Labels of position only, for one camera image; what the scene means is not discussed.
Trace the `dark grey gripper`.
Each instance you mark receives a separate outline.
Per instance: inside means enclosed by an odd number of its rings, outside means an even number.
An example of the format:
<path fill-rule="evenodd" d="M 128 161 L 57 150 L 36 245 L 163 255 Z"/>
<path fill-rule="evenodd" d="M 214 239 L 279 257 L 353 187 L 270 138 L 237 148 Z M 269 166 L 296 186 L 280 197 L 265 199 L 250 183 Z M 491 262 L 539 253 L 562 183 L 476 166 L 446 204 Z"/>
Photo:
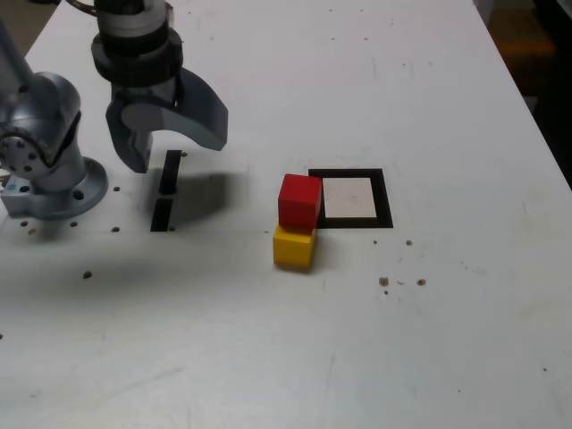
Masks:
<path fill-rule="evenodd" d="M 227 107 L 204 80 L 186 69 L 177 79 L 148 87 L 113 84 L 105 117 L 116 154 L 136 173 L 148 170 L 153 131 L 173 131 L 214 151 L 227 143 Z"/>

